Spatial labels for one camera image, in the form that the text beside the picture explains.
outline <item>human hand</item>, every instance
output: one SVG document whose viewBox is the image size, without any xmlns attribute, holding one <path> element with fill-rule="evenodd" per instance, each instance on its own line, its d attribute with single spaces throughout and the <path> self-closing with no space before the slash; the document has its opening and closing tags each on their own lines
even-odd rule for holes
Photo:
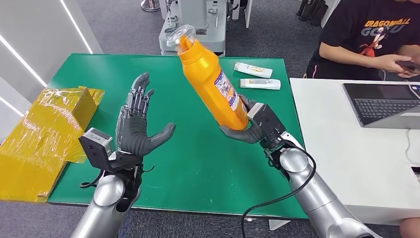
<svg viewBox="0 0 420 238">
<path fill-rule="evenodd" d="M 416 64 L 420 64 L 420 54 L 413 56 L 410 61 L 413 62 L 413 63 L 416 63 Z M 401 78 L 416 77 L 420 74 L 420 70 L 418 70 L 418 69 L 411 70 L 411 69 L 408 69 L 404 66 L 402 68 L 403 68 L 404 72 L 398 74 L 398 76 L 400 76 Z"/>
<path fill-rule="evenodd" d="M 371 66 L 373 68 L 382 69 L 391 73 L 404 73 L 404 70 L 401 66 L 396 64 L 396 61 L 410 61 L 411 57 L 409 56 L 400 56 L 400 55 L 384 55 L 378 56 L 371 59 Z"/>
</svg>

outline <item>laptop keyboard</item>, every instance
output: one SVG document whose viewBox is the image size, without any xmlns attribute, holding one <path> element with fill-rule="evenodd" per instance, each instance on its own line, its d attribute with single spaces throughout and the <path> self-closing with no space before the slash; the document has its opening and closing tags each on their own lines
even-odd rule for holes
<svg viewBox="0 0 420 238">
<path fill-rule="evenodd" d="M 360 116 L 381 119 L 420 105 L 420 101 L 411 100 L 375 100 L 355 99 Z"/>
</svg>

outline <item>led light strip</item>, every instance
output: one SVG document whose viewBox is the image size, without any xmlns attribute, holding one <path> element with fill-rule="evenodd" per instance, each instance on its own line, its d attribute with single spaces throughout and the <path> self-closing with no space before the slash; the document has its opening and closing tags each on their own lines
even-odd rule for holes
<svg viewBox="0 0 420 238">
<path fill-rule="evenodd" d="M 19 116 L 23 117 L 23 113 L 21 113 L 18 109 L 16 109 L 12 104 L 10 104 L 8 101 L 6 101 L 4 98 L 0 97 L 0 101 L 2 101 L 4 104 L 6 104 L 10 109 L 14 110 L 15 113 L 19 114 Z"/>
<path fill-rule="evenodd" d="M 88 48 L 89 53 L 93 54 L 91 48 L 89 47 L 88 42 L 86 41 L 85 37 L 83 36 L 82 32 L 79 29 L 79 26 L 76 24 L 76 21 L 74 20 L 73 16 L 71 15 L 70 11 L 68 10 L 66 4 L 64 3 L 64 0 L 60 0 L 61 4 L 64 7 L 64 10 L 67 12 L 68 17 L 70 17 L 71 22 L 73 23 L 74 27 L 76 28 L 77 32 L 79 33 L 80 38 L 82 38 L 83 43 L 85 43 L 86 48 Z"/>
<path fill-rule="evenodd" d="M 14 48 L 0 35 L 0 42 L 25 66 L 25 68 L 42 84 L 46 87 L 47 84 L 41 79 L 41 77 L 28 65 L 28 63 L 14 50 Z"/>
</svg>

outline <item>laptop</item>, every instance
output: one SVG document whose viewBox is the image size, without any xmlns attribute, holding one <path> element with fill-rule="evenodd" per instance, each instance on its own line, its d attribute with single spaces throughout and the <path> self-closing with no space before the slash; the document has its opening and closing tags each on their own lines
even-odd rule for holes
<svg viewBox="0 0 420 238">
<path fill-rule="evenodd" d="M 420 129 L 420 85 L 344 83 L 362 127 Z"/>
</svg>

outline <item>orange bottle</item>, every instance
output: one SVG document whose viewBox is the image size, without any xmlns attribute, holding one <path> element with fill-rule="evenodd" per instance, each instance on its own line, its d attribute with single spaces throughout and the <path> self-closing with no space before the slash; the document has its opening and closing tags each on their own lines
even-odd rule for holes
<svg viewBox="0 0 420 238">
<path fill-rule="evenodd" d="M 193 26 L 181 26 L 168 37 L 167 45 L 176 46 L 185 77 L 217 123 L 244 130 L 248 125 L 244 103 L 220 68 L 218 57 L 195 34 Z"/>
</svg>

